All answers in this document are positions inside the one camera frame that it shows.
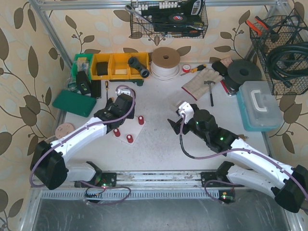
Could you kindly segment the white peg base plate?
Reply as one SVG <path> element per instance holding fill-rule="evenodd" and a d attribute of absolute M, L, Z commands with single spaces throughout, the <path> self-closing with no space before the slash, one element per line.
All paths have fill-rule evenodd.
<path fill-rule="evenodd" d="M 114 132 L 113 132 L 113 137 L 126 144 L 133 145 L 138 135 L 140 134 L 141 130 L 143 129 L 145 123 L 146 121 L 144 119 L 144 124 L 139 125 L 138 116 L 135 116 L 133 119 L 126 119 L 125 122 L 118 128 L 121 133 L 120 137 L 116 137 L 114 135 Z M 126 136 L 129 134 L 133 136 L 133 139 L 134 139 L 133 143 L 127 142 Z"/>

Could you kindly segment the short red spring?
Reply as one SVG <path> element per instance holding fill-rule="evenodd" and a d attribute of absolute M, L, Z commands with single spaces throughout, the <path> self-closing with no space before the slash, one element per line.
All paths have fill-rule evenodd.
<path fill-rule="evenodd" d="M 128 143 L 133 143 L 134 142 L 134 139 L 133 139 L 132 135 L 129 134 L 129 135 L 126 136 L 126 138 L 127 138 L 127 142 Z"/>
<path fill-rule="evenodd" d="M 143 125 L 144 124 L 144 117 L 143 116 L 139 116 L 138 117 L 138 123 L 139 123 L 139 125 Z"/>

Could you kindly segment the large red spring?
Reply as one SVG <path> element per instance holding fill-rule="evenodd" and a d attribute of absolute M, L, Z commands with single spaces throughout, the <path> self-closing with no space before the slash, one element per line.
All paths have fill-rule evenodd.
<path fill-rule="evenodd" d="M 116 128 L 116 129 L 113 130 L 113 132 L 114 132 L 114 135 L 116 137 L 120 137 L 121 133 L 120 133 L 119 129 Z"/>

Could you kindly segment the large black orange screwdriver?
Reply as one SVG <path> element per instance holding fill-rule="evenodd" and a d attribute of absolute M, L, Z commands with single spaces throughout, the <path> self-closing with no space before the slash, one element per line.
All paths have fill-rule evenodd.
<path fill-rule="evenodd" d="M 114 98 L 113 97 L 110 97 L 107 102 L 106 102 L 106 107 L 105 108 L 109 108 L 112 103 L 114 102 Z"/>

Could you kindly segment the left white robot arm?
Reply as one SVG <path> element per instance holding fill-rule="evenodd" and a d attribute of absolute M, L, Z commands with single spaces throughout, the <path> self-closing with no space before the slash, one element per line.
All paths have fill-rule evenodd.
<path fill-rule="evenodd" d="M 135 94 L 122 93 L 115 101 L 109 99 L 106 107 L 70 134 L 50 143 L 39 142 L 30 165 L 30 185 L 39 187 L 33 182 L 36 176 L 41 186 L 50 190 L 58 188 L 65 181 L 78 181 L 86 187 L 106 187 L 102 170 L 92 161 L 73 165 L 69 165 L 68 161 L 79 149 L 119 128 L 126 119 L 133 119 L 134 111 Z"/>

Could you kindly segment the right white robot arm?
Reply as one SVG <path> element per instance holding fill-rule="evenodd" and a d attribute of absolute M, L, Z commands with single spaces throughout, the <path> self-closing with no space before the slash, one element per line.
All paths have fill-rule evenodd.
<path fill-rule="evenodd" d="M 202 139 L 214 152 L 207 158 L 223 155 L 247 166 L 245 170 L 234 163 L 225 161 L 221 165 L 227 185 L 243 185 L 272 197 L 275 202 L 289 212 L 297 213 L 308 200 L 308 170 L 302 165 L 296 167 L 279 162 L 248 145 L 238 135 L 219 127 L 207 110 L 193 110 L 187 115 L 184 110 L 177 122 L 168 120 L 172 129 L 180 136 L 183 153 L 191 158 L 183 145 L 183 134 L 192 132 Z"/>

